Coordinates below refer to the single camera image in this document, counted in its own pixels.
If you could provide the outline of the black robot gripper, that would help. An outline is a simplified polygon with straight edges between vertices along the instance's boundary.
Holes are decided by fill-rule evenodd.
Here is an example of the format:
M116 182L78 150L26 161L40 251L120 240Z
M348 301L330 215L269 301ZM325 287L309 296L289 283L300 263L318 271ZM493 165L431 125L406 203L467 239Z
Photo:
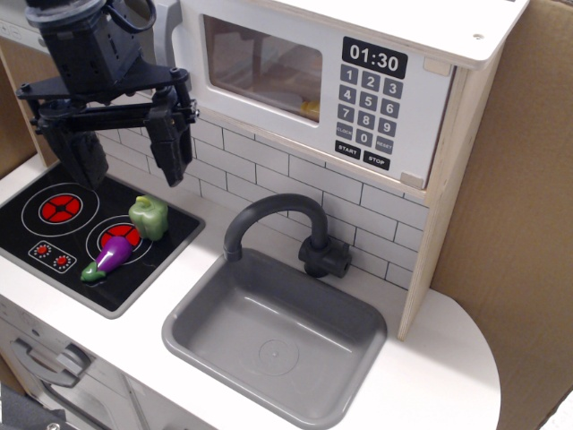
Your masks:
M137 27L122 1L29 1L25 16L39 30L58 75L25 83L17 91L28 102L30 120L73 180L96 190L108 171L107 156L93 131L145 126L150 148L167 183L175 187L192 161L190 125L196 102L188 94L189 73L146 62Z

